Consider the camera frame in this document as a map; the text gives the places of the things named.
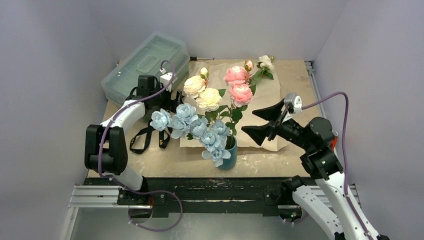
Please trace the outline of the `translucent plastic storage box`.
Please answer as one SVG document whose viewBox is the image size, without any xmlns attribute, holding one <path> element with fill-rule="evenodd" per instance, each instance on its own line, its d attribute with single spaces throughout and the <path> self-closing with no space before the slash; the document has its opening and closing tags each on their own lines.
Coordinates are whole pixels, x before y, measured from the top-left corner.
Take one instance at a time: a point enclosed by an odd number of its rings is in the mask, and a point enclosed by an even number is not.
<svg viewBox="0 0 424 240">
<path fill-rule="evenodd" d="M 159 79 L 162 75 L 161 62 L 168 60 L 176 71 L 175 80 L 171 84 L 175 90 L 189 73 L 189 59 L 185 42 L 154 32 L 119 62 L 101 81 L 101 86 L 107 100 L 121 106 L 132 88 L 137 86 L 139 75 L 153 75 Z"/>
</svg>

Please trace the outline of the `small white rose stem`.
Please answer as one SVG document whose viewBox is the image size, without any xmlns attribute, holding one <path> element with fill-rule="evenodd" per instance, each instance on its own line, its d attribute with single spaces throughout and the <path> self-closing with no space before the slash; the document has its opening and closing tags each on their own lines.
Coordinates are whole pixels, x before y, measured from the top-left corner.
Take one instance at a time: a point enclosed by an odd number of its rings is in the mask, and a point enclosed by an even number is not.
<svg viewBox="0 0 424 240">
<path fill-rule="evenodd" d="M 258 58 L 258 71 L 253 75 L 252 80 L 258 82 L 262 79 L 270 79 L 273 80 L 273 70 L 275 69 L 273 65 L 273 56 L 263 55 Z"/>
</svg>

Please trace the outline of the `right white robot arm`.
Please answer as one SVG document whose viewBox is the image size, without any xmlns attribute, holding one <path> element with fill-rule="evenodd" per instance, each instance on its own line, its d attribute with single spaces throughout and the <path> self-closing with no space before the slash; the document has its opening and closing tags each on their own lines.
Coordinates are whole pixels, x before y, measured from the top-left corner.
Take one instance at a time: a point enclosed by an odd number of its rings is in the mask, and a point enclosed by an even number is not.
<svg viewBox="0 0 424 240">
<path fill-rule="evenodd" d="M 317 116 L 301 126 L 293 119 L 301 110 L 300 97 L 283 99 L 252 112 L 267 124 L 241 128 L 258 145 L 279 136 L 303 149 L 301 164 L 329 205 L 314 196 L 311 187 L 298 175 L 282 182 L 280 197 L 288 204 L 298 204 L 331 240 L 387 240 L 388 236 L 378 233 L 368 221 L 346 183 L 345 171 L 330 146 L 335 139 L 331 122 Z"/>
</svg>

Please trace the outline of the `pink rose flower stem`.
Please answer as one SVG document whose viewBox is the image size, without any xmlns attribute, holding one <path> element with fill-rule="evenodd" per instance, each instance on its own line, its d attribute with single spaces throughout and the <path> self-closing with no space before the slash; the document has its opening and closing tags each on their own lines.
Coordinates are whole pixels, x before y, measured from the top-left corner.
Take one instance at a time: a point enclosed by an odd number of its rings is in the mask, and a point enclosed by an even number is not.
<svg viewBox="0 0 424 240">
<path fill-rule="evenodd" d="M 252 89 L 248 85 L 251 76 L 250 71 L 253 68 L 253 62 L 246 60 L 243 66 L 236 65 L 228 68 L 223 78 L 229 86 L 229 122 L 226 125 L 230 128 L 232 136 L 237 134 L 236 124 L 242 118 L 242 108 L 246 107 L 254 96 Z"/>
</svg>

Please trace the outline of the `blue flower stem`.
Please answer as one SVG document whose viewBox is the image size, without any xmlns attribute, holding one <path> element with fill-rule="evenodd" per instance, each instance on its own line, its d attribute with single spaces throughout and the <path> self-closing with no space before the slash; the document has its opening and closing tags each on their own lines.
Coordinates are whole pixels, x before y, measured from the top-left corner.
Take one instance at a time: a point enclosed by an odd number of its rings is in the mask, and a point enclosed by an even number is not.
<svg viewBox="0 0 424 240">
<path fill-rule="evenodd" d="M 168 127 L 172 139 L 186 138 L 199 141 L 204 147 L 201 156 L 206 160 L 212 160 L 215 167 L 223 163 L 223 158 L 230 157 L 226 145 L 231 130 L 222 120 L 218 119 L 209 125 L 206 117 L 200 117 L 196 113 L 196 108 L 189 103 L 180 104 L 176 108 L 176 113 L 170 114 L 170 117 Z"/>
</svg>

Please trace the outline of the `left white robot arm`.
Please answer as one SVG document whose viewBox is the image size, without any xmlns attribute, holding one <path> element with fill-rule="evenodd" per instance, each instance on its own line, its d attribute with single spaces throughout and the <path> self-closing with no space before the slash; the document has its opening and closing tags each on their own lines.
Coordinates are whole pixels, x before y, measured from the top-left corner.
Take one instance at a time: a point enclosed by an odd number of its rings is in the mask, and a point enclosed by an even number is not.
<svg viewBox="0 0 424 240">
<path fill-rule="evenodd" d="M 147 181 L 128 164 L 125 134 L 146 113 L 153 109 L 175 112 L 183 101 L 180 91 L 172 99 L 170 86 L 172 73 L 157 78 L 154 75 L 139 75 L 135 86 L 121 108 L 108 120 L 91 124 L 85 133 L 84 165 L 101 177 L 116 180 L 130 190 L 129 197 L 138 205 L 149 199 Z"/>
</svg>

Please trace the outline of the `cream rose flower stem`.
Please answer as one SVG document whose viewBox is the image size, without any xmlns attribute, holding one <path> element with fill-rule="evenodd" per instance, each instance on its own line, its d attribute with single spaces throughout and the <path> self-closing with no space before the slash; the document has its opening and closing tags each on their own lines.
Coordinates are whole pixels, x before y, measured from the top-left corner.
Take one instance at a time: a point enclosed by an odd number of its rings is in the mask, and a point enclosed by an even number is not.
<svg viewBox="0 0 424 240">
<path fill-rule="evenodd" d="M 197 107 L 204 112 L 208 124 L 214 124 L 226 106 L 221 106 L 226 89 L 210 86 L 209 67 L 202 67 L 197 75 L 189 77 L 183 84 L 183 92 L 193 99 Z"/>
</svg>

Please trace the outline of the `orange beige wrapping paper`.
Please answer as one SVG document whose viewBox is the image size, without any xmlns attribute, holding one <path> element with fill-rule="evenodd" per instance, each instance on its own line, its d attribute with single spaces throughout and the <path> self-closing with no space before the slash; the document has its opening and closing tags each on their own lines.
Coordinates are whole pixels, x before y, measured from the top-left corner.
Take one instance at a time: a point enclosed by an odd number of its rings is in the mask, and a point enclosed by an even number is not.
<svg viewBox="0 0 424 240">
<path fill-rule="evenodd" d="M 243 63 L 243 60 L 222 63 L 219 63 L 217 60 L 212 60 L 210 62 L 190 61 L 187 76 L 192 77 L 198 75 L 201 68 L 209 67 L 208 86 L 217 90 L 227 90 L 229 86 L 224 81 L 224 76 L 226 75 L 227 70 L 233 66 L 242 66 Z M 268 151 L 276 152 L 288 145 L 285 140 L 265 140 L 262 145 L 257 145 L 246 133 L 241 131 L 241 127 L 243 126 L 262 126 L 266 124 L 267 122 L 265 120 L 253 115 L 252 111 L 269 107 L 278 103 L 282 99 L 280 93 L 281 87 L 276 71 L 273 71 L 272 74 L 273 79 L 263 79 L 256 84 L 255 94 L 252 97 L 252 101 L 248 104 L 247 110 L 242 112 L 243 117 L 235 126 L 237 131 L 236 139 L 238 147 L 262 148 Z"/>
</svg>

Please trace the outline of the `black gold lettered ribbon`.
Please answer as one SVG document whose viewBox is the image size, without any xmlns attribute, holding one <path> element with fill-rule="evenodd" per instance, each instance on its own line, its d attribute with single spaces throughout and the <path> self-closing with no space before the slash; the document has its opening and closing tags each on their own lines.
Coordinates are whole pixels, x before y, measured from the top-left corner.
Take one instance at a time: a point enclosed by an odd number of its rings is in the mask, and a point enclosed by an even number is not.
<svg viewBox="0 0 424 240">
<path fill-rule="evenodd" d="M 150 146 L 152 134 L 154 131 L 158 131 L 158 145 L 161 149 L 165 149 L 170 140 L 171 133 L 169 124 L 171 123 L 171 115 L 161 109 L 160 111 L 154 111 L 151 115 L 151 119 L 148 122 L 147 127 L 141 129 L 130 141 L 129 150 L 132 153 L 141 155 L 144 153 Z M 134 144 L 138 137 L 144 136 L 144 145 L 143 148 L 134 148 Z"/>
</svg>

